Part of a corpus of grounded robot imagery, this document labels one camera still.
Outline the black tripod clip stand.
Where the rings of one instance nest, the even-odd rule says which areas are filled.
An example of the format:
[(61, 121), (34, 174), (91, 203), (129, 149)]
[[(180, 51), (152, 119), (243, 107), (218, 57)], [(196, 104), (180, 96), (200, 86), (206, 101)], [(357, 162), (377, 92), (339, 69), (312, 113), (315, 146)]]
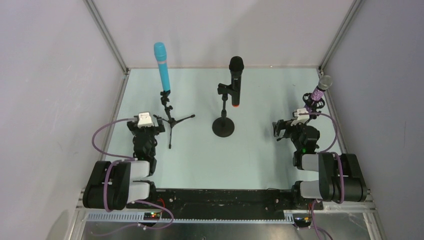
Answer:
[(192, 114), (190, 116), (181, 118), (179, 120), (177, 120), (174, 117), (172, 117), (171, 110), (173, 110), (173, 107), (171, 105), (168, 105), (168, 103), (170, 102), (170, 99), (169, 99), (169, 95), (170, 94), (171, 94), (171, 91), (170, 90), (168, 90), (168, 91), (165, 91), (164, 90), (164, 91), (162, 91), (160, 93), (160, 96), (161, 96), (160, 97), (160, 101), (161, 101), (161, 104), (164, 107), (164, 111), (165, 111), (165, 114), (167, 116), (167, 120), (164, 119), (164, 118), (162, 118), (162, 117), (160, 117), (159, 115), (156, 115), (156, 114), (153, 115), (157, 120), (162, 120), (162, 121), (165, 121), (165, 122), (167, 122), (169, 124), (169, 127), (170, 127), (169, 143), (168, 143), (168, 148), (169, 149), (172, 148), (172, 134), (173, 134), (173, 128), (175, 127), (175, 125), (177, 125), (177, 124), (179, 124), (179, 123), (181, 123), (181, 122), (183, 122), (185, 120), (188, 120), (188, 119), (191, 119), (191, 118), (195, 118), (196, 117), (195, 114)]

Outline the black shock mount tripod stand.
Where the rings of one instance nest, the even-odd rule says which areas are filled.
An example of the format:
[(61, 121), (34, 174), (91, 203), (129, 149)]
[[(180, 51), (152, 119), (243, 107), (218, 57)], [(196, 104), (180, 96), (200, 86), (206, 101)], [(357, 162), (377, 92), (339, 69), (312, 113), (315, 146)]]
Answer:
[(305, 103), (304, 107), (294, 110), (291, 119), (280, 119), (272, 123), (273, 135), (277, 141), (297, 138), (307, 127), (307, 123), (317, 118), (317, 115), (313, 113), (320, 113), (319, 110), (325, 106), (321, 93), (305, 93), (302, 100)]

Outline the black round base stand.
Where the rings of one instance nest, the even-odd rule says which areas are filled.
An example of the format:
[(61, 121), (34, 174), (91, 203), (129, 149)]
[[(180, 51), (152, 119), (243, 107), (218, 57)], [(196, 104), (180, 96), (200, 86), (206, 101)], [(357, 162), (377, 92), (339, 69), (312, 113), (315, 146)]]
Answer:
[(234, 83), (229, 85), (219, 83), (217, 93), (221, 95), (222, 110), (221, 116), (212, 123), (212, 131), (216, 136), (226, 138), (231, 136), (235, 130), (234, 122), (227, 117), (226, 102), (230, 95), (232, 106), (238, 107), (240, 105), (240, 88)]

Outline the purple glitter microphone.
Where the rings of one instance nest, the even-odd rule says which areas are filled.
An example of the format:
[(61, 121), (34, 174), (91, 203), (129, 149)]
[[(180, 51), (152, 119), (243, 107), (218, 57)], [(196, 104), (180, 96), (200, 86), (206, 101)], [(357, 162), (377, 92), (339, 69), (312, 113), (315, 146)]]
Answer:
[(305, 93), (302, 97), (302, 100), (307, 109), (321, 109), (325, 105), (323, 96), (327, 89), (329, 89), (333, 84), (332, 77), (329, 75), (322, 76), (317, 86), (312, 92)]

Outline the black orange-tipped microphone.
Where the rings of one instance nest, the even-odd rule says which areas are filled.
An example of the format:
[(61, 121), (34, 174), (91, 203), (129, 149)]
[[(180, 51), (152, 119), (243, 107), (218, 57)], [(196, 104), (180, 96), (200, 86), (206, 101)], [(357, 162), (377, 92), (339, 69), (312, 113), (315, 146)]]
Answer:
[(229, 71), (231, 75), (231, 97), (232, 105), (238, 107), (240, 105), (241, 80), (244, 70), (244, 62), (240, 56), (233, 56), (229, 62)]

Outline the teal blue microphone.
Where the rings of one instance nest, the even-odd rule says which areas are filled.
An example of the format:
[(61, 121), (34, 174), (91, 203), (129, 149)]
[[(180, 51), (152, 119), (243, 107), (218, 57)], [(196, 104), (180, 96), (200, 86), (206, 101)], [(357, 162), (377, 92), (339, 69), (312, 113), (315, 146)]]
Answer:
[(156, 42), (153, 46), (154, 56), (158, 64), (158, 70), (161, 80), (162, 89), (165, 92), (171, 90), (168, 64), (167, 64), (167, 51), (163, 42)]

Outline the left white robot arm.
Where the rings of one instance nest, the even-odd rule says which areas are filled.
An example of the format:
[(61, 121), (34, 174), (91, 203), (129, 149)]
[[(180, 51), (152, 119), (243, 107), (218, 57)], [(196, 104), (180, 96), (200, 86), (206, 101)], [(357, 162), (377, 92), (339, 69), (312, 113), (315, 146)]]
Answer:
[(133, 134), (133, 155), (115, 155), (115, 161), (97, 161), (85, 187), (82, 203), (88, 209), (122, 210), (128, 203), (149, 197), (151, 185), (143, 178), (156, 170), (156, 136), (165, 132), (163, 119), (124, 118)]

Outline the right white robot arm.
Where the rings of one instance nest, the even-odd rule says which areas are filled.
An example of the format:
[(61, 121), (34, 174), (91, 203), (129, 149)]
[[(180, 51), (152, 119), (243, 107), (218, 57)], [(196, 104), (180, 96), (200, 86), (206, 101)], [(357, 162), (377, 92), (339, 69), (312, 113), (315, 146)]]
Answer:
[(366, 200), (368, 188), (355, 154), (318, 152), (321, 133), (305, 123), (281, 119), (273, 122), (272, 128), (277, 140), (289, 139), (293, 143), (293, 166), (318, 174), (317, 180), (299, 180), (294, 184), (292, 188), (299, 197), (338, 204)]

